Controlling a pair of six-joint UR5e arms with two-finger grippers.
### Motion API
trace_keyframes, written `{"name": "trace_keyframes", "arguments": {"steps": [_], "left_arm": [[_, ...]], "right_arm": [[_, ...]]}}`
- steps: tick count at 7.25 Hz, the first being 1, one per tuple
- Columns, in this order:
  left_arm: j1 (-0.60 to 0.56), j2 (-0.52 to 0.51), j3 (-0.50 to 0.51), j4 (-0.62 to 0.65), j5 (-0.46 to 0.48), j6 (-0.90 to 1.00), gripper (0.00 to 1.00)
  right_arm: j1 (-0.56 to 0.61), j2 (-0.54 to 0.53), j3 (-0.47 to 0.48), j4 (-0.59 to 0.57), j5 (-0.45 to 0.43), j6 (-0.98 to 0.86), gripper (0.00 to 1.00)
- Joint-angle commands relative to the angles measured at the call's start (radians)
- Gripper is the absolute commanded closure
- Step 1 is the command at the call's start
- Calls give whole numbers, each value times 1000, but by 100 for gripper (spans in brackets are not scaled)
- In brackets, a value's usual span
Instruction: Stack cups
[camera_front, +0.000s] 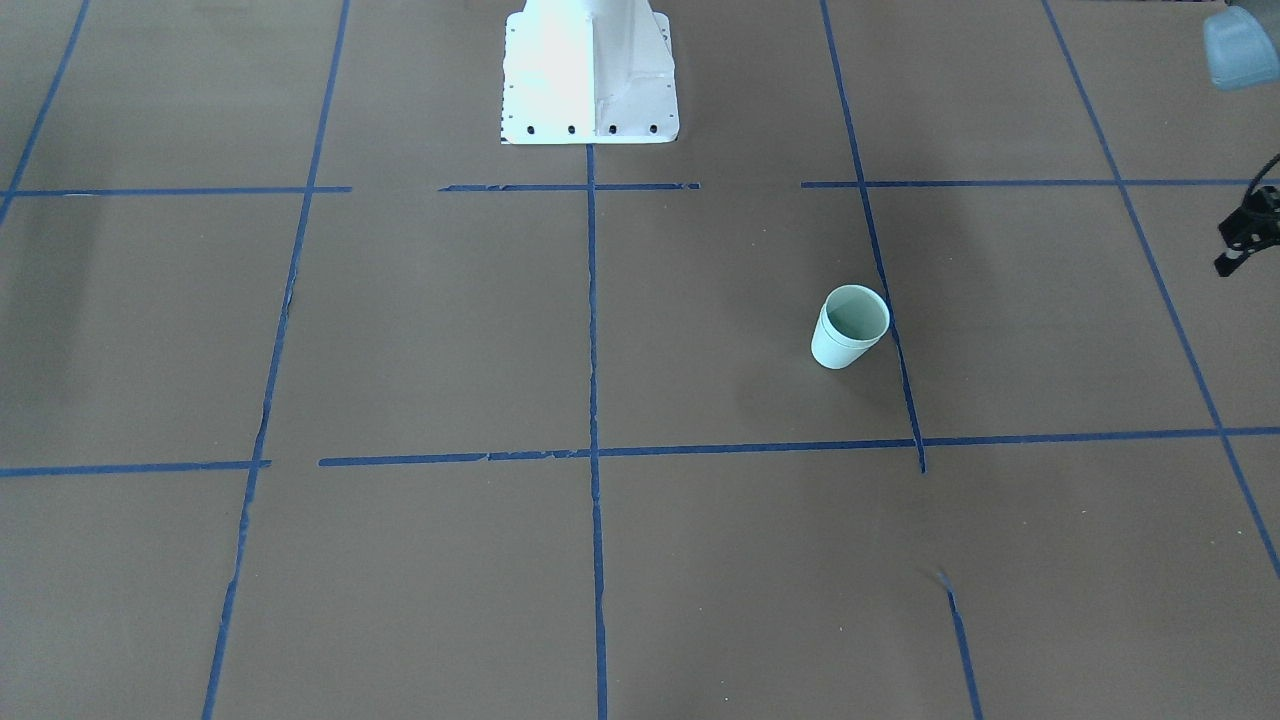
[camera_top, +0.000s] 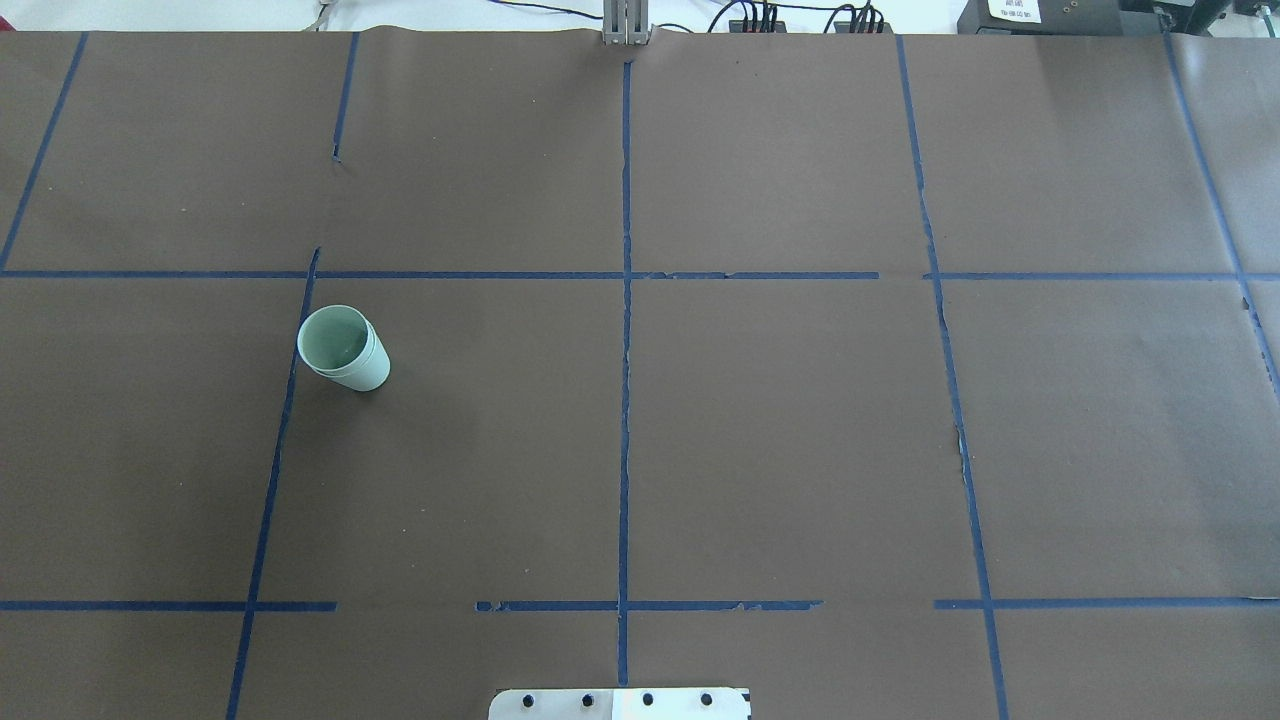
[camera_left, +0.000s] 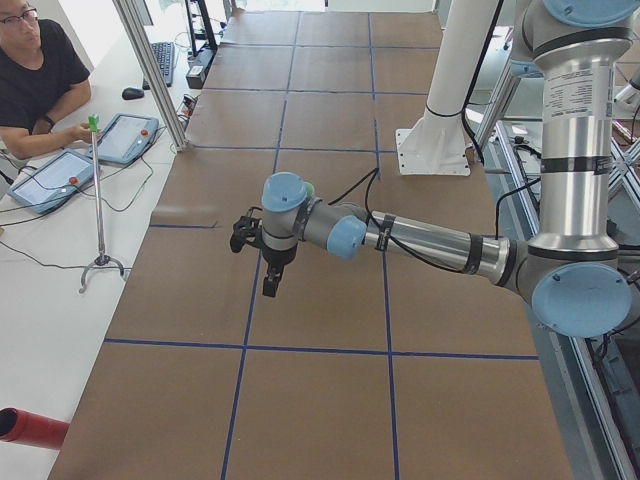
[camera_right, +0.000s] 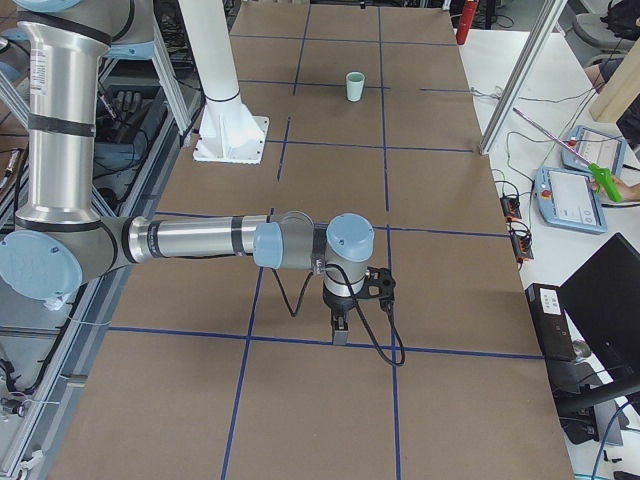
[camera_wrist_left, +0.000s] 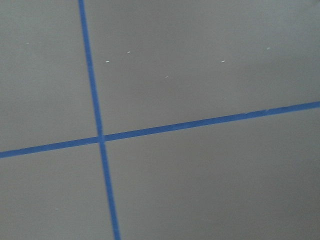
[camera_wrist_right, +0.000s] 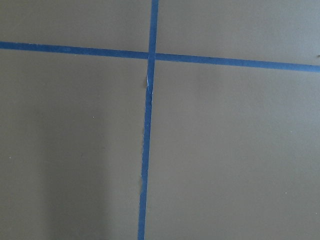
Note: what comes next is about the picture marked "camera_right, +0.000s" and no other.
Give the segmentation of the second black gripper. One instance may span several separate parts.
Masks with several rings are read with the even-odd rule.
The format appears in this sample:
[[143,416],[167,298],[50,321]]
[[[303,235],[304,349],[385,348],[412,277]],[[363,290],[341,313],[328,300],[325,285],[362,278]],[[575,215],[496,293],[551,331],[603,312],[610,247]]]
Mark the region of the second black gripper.
[[355,309],[357,298],[352,295],[342,297],[332,293],[327,287],[324,287],[323,301],[330,309],[332,344],[335,346],[345,346],[349,336],[348,314],[351,310]]

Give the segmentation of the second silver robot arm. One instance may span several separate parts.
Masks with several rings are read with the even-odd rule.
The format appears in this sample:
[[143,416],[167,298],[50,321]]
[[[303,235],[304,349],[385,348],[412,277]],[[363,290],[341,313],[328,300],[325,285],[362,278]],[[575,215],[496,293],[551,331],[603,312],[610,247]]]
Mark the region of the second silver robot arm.
[[123,266],[155,258],[249,256],[261,267],[324,278],[332,339],[368,291],[374,231],[345,213],[321,227],[308,215],[189,220],[103,217],[91,205],[99,63],[111,49],[142,58],[155,49],[149,1],[21,1],[30,42],[29,195],[1,243],[2,279],[48,300]]

